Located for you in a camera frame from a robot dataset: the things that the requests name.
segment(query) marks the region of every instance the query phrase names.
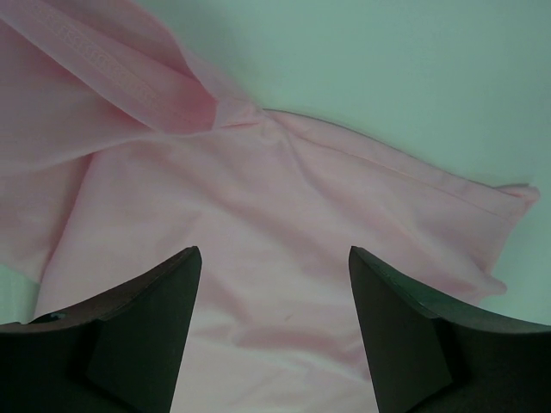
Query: wrinkled fabric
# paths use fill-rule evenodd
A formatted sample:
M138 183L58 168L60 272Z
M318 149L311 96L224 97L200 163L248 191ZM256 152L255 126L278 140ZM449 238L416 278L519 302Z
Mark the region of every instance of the wrinkled fabric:
M191 245L201 285L172 411L376 412L347 259L470 303L537 190L263 111L127 1L0 1L0 205L36 316Z

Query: black plastic part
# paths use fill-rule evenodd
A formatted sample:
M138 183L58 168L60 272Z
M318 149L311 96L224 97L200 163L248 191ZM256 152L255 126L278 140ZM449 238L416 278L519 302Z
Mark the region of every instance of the black plastic part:
M0 325L0 411L168 413L200 272L186 249L31 324Z
M551 327L463 303L357 247L350 278L380 413L551 412Z

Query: light green surface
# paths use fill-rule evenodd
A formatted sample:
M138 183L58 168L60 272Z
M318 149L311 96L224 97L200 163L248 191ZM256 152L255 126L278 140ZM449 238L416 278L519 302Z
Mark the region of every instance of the light green surface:
M494 271L509 292L483 306L551 324L551 0L139 3L266 108L476 181L537 185Z

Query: pink fabric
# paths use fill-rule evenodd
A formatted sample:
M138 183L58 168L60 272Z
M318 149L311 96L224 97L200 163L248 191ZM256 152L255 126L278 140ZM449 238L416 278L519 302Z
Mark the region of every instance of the pink fabric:
M1 260L36 315L198 245L173 411L375 412L347 269L477 303L534 188L265 112L127 1L0 0Z

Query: pink towel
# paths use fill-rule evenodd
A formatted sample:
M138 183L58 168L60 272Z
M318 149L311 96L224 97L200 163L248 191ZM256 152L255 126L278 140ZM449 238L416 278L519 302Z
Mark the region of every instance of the pink towel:
M472 303L537 200L265 112L128 1L0 0L3 263L36 315L191 245L175 412L375 412L347 257Z

